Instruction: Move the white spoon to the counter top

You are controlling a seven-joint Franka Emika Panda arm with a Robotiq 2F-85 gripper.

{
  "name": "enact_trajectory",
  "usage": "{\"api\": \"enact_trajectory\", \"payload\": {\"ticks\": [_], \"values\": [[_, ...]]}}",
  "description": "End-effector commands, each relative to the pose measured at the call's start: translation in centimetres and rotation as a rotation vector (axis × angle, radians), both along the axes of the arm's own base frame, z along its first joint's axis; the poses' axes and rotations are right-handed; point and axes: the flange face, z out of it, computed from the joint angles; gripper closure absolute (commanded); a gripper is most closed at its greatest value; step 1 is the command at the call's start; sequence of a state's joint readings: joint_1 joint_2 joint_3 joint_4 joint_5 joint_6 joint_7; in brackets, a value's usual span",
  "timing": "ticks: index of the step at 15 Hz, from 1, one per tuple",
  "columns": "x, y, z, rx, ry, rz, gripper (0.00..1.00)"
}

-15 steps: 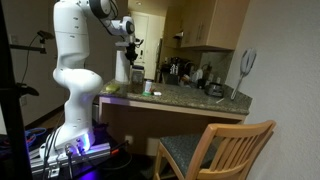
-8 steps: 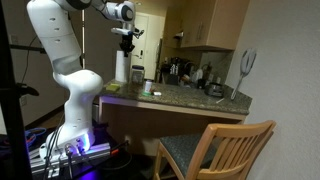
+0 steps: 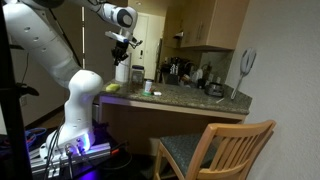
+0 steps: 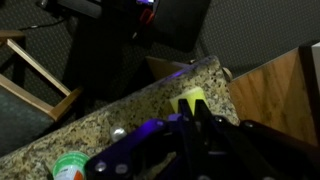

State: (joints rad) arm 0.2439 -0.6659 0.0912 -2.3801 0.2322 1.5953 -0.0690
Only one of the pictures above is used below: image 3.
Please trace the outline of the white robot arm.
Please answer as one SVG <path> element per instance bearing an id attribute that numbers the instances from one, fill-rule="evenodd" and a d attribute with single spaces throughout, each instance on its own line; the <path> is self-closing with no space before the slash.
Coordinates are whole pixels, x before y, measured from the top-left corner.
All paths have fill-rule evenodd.
<path id="1" fill-rule="evenodd" d="M 95 141 L 92 128 L 92 103 L 103 86 L 102 78 L 86 70 L 74 60 L 66 42 L 49 24 L 45 11 L 61 5 L 64 0 L 5 0 L 4 18 L 9 34 L 37 61 L 70 95 L 64 104 L 65 121 L 51 133 L 40 149 L 40 156 L 47 160 L 65 152 L 71 144 L 76 152 L 88 151 Z M 131 7 L 119 7 L 99 0 L 70 0 L 97 13 L 100 18 L 120 28 L 118 33 L 106 35 L 117 41 L 113 59 L 119 63 L 127 58 L 127 48 L 136 47 L 138 41 L 133 31 L 138 18 Z"/>

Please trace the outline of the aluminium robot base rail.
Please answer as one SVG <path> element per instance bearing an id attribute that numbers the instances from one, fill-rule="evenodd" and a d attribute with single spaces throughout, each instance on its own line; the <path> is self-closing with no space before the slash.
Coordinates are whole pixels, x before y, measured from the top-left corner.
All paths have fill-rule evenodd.
<path id="1" fill-rule="evenodd" d="M 58 177 L 63 168 L 73 171 L 73 168 L 81 163 L 93 163 L 102 161 L 111 154 L 109 143 L 94 145 L 85 150 L 80 145 L 66 144 L 57 150 L 47 150 L 41 146 L 29 152 L 31 170 L 33 175 L 42 174 L 45 178 Z"/>

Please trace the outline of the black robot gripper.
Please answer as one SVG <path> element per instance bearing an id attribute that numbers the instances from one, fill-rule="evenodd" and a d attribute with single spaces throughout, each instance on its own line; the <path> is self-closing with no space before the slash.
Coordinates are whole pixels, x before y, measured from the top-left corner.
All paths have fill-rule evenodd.
<path id="1" fill-rule="evenodd" d="M 119 61 L 126 60 L 129 55 L 127 54 L 128 43 L 116 42 L 116 46 L 111 50 L 112 56 L 115 58 L 114 65 L 118 66 Z"/>

